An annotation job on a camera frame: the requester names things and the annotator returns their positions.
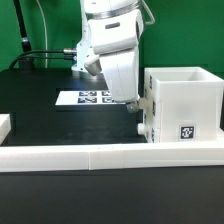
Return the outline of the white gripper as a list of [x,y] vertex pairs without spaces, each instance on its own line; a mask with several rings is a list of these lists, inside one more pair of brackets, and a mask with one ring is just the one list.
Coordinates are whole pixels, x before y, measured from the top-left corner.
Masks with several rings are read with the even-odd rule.
[[127,111],[137,113],[138,44],[144,28],[140,10],[107,19],[91,19],[88,25],[90,48],[85,69],[93,76],[102,73],[113,100],[127,103]]

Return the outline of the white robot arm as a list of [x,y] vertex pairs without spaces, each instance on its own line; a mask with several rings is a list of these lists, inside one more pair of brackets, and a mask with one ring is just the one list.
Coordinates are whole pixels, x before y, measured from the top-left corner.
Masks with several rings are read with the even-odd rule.
[[82,37],[73,71],[106,81],[112,99],[139,110],[139,42],[155,18],[145,0],[80,0]]

